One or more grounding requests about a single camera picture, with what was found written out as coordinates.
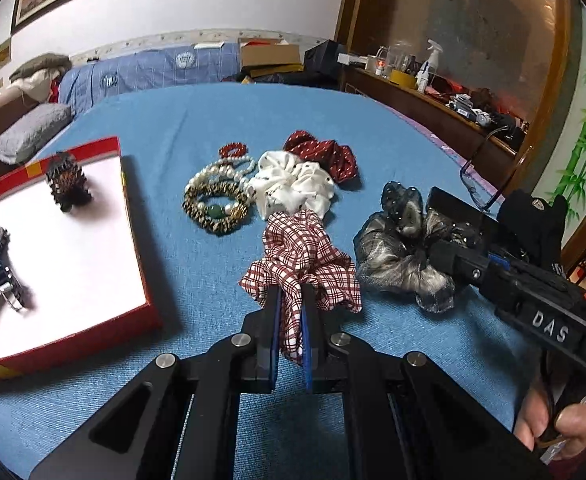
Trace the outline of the person's right hand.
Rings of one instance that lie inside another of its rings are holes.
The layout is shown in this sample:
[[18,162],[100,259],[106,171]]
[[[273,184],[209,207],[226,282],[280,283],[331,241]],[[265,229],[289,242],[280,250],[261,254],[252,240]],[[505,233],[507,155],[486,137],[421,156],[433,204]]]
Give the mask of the person's right hand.
[[[564,448],[555,458],[567,460],[580,454],[586,448],[586,403],[569,405],[553,421],[555,430],[566,439]],[[532,450],[549,424],[546,390],[541,378],[536,377],[518,411],[513,433]]]

